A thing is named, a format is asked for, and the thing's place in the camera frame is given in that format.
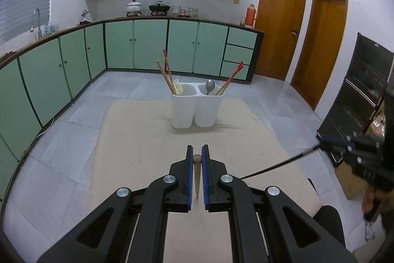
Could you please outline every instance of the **sink faucet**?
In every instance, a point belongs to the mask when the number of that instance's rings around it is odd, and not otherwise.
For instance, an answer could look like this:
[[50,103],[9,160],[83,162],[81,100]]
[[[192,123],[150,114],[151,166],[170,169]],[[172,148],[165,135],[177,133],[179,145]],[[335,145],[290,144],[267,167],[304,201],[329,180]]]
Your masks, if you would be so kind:
[[36,8],[33,12],[33,22],[32,22],[32,27],[30,28],[30,32],[34,32],[34,17],[35,17],[35,12],[38,14],[38,39],[42,38],[41,34],[41,16],[40,16],[40,10]]

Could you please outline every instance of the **white plastic container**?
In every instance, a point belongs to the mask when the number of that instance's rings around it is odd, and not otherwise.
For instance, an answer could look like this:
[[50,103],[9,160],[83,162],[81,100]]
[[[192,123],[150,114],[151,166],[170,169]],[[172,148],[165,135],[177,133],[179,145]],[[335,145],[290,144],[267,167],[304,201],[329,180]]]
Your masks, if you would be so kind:
[[220,89],[217,85],[208,95],[206,95],[205,84],[198,84],[197,89],[199,93],[196,111],[194,112],[194,123],[199,127],[210,127],[216,121],[223,94],[215,96]]
[[182,83],[181,96],[172,95],[171,125],[174,128],[188,128],[192,125],[197,105],[197,91],[193,84]]

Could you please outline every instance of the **beige tablecloth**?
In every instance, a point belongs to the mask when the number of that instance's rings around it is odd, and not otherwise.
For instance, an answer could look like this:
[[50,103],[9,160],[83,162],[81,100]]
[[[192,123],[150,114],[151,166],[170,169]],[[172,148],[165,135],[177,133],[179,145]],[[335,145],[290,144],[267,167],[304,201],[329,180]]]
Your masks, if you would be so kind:
[[[213,127],[171,126],[171,101],[114,102],[102,123],[95,148],[91,179],[91,210],[117,188],[137,190],[168,174],[172,163],[186,157],[187,145],[224,162],[229,174],[241,177],[288,159],[275,136],[241,100],[224,99]],[[278,186],[309,215],[322,203],[296,164],[246,180],[259,189]],[[232,262],[228,216],[204,210],[193,191],[192,211],[170,213],[165,262]]]

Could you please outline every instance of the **floor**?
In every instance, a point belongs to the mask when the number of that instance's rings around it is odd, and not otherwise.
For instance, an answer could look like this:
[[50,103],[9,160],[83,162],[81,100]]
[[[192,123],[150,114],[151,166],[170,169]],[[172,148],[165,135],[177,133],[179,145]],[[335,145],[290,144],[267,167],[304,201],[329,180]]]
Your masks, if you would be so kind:
[[[181,82],[205,82],[182,76]],[[290,156],[317,143],[321,121],[286,82],[255,75],[251,85],[230,84],[228,97],[244,100]],[[43,135],[27,157],[6,204],[3,229],[26,263],[58,241],[88,214],[93,149],[107,108],[115,100],[170,98],[160,74],[106,72]],[[365,243],[362,195],[349,201],[328,157],[319,151],[299,160],[325,205],[342,219],[346,247]]]

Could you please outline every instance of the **white pot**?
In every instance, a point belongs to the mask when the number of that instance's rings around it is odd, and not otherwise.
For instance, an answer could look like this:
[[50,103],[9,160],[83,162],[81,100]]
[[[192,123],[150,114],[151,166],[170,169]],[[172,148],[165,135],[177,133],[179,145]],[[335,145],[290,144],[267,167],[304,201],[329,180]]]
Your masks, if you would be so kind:
[[135,0],[127,4],[126,11],[128,13],[137,13],[141,11],[141,4]]

